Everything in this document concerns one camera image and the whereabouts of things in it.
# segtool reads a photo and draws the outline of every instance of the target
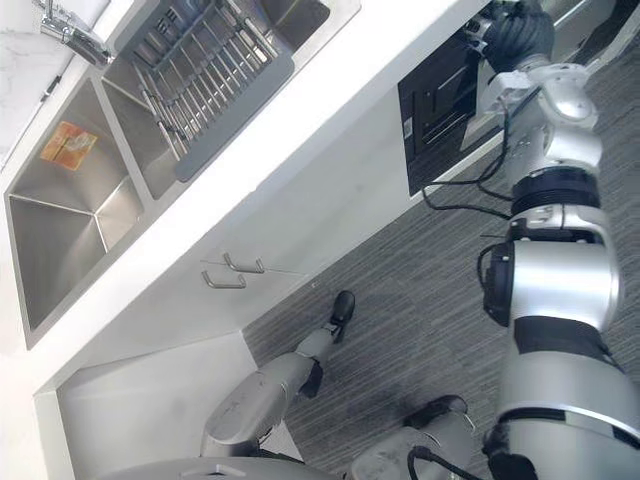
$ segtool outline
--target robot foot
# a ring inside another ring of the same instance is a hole
[[[334,333],[335,340],[333,343],[341,343],[344,339],[344,331],[347,324],[353,317],[353,311],[356,308],[356,297],[348,290],[341,291],[333,303],[333,312],[329,323],[337,326]]]
[[[426,427],[434,418],[449,412],[467,413],[468,406],[462,397],[458,395],[444,395],[431,400],[424,408],[418,410],[404,419],[405,427],[420,430]]]

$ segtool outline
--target gray carpet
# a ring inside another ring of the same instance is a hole
[[[618,362],[640,384],[640,116],[637,43],[590,83],[605,145],[600,181],[610,214],[626,299],[606,334]],[[476,176],[474,171],[466,177]],[[505,191],[498,181],[494,188]],[[450,187],[436,203],[483,202],[473,188]],[[287,424],[305,460],[341,472],[406,415],[446,393],[462,395],[478,425],[470,471],[490,478],[480,438],[492,422],[505,331],[482,312],[475,258],[502,234],[500,219],[432,212],[418,205],[252,324],[245,339],[263,364],[293,349],[329,314],[342,289],[357,298],[345,343],[332,355],[320,394],[298,401]]]

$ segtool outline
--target wire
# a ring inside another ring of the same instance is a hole
[[[431,202],[428,199],[427,193],[425,192],[425,189],[432,185],[455,185],[455,186],[476,185],[481,192],[484,192],[487,195],[490,195],[495,198],[499,198],[500,200],[511,201],[511,197],[502,195],[497,192],[493,192],[488,188],[486,188],[484,185],[482,185],[483,182],[486,182],[487,180],[492,178],[498,172],[498,170],[500,170],[500,168],[504,164],[504,161],[509,149],[509,133],[508,132],[511,125],[510,115],[509,115],[509,109],[506,107],[506,105],[504,103],[502,105],[504,108],[504,125],[503,125],[504,135],[502,138],[502,151],[500,152],[500,155],[498,155],[498,157],[495,160],[493,160],[491,163],[489,163],[489,165],[485,167],[485,169],[482,171],[482,173],[478,178],[474,178],[472,180],[446,180],[446,181],[442,180],[442,181],[429,182],[427,185],[425,185],[422,188],[422,198],[424,199],[424,202],[429,208],[431,208],[432,210],[474,210],[476,212],[486,213],[498,218],[502,218],[504,220],[509,220],[511,218],[506,213],[500,212],[493,208],[481,207],[479,205],[471,205],[471,204],[435,205],[433,202]]]
[[[476,477],[475,475],[456,467],[452,463],[447,462],[444,458],[436,455],[429,448],[423,446],[413,447],[407,455],[407,467],[409,468],[409,476],[411,477],[411,480],[420,480],[416,473],[416,458],[427,460],[429,462],[436,462],[438,465],[446,468],[465,480],[482,480],[480,477]]]
[[[466,203],[453,205],[435,205],[429,200],[429,197],[427,197],[424,188],[422,189],[422,198],[424,199],[424,203],[426,203],[427,206],[432,210],[474,210],[476,212],[487,213],[489,215],[502,218],[503,220],[509,220],[511,218],[506,213],[499,212],[498,210],[494,210],[493,208],[481,207],[480,205],[471,205]]]
[[[509,135],[511,132],[511,120],[515,118],[517,115],[519,115],[520,112],[522,112],[522,109],[526,107],[529,104],[529,102],[531,102],[531,100],[533,100],[538,95],[538,93],[540,93],[540,90],[541,90],[541,87],[537,87],[535,90],[533,90],[522,102],[518,104],[518,106],[515,108],[513,113],[509,112],[509,109],[504,103],[504,100],[502,98],[499,99],[504,111],[504,123],[502,128],[504,133],[502,136],[502,148],[500,151],[500,155],[498,155],[498,157],[495,160],[493,160],[489,165],[487,165],[487,167],[482,171],[482,173],[478,178],[474,178],[471,180],[440,180],[440,181],[436,180],[433,182],[429,182],[427,185],[425,185],[422,188],[422,197],[425,199],[425,203],[429,208],[433,210],[475,210],[483,213],[489,213],[491,215],[495,215],[500,218],[505,218],[507,220],[511,218],[508,215],[503,214],[502,212],[498,212],[497,210],[493,210],[491,208],[478,207],[475,205],[452,204],[452,205],[436,206],[433,204],[433,202],[430,202],[426,198],[427,195],[426,195],[425,189],[432,185],[443,185],[443,186],[476,185],[478,189],[486,195],[489,195],[491,197],[497,198],[499,200],[504,200],[507,202],[513,201],[513,198],[511,196],[494,192],[493,190],[490,190],[487,187],[485,187],[483,183],[491,179],[500,170],[500,168],[502,168],[502,165],[504,165],[504,162],[507,157],[507,153],[509,151]]]

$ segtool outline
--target metal drawer handle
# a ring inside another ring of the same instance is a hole
[[[231,255],[225,253],[222,258],[227,263],[227,266],[233,270],[234,272],[241,273],[264,273],[266,270],[264,269],[264,265],[262,264],[262,260],[256,260],[256,268],[247,268],[247,267],[238,267],[231,261]]]
[[[215,289],[243,289],[247,288],[247,281],[242,275],[238,275],[238,283],[214,283],[206,270],[202,271],[204,282],[211,288]]]

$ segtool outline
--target dish rack tray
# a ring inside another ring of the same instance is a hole
[[[162,2],[125,52],[186,182],[292,75],[234,0]]]

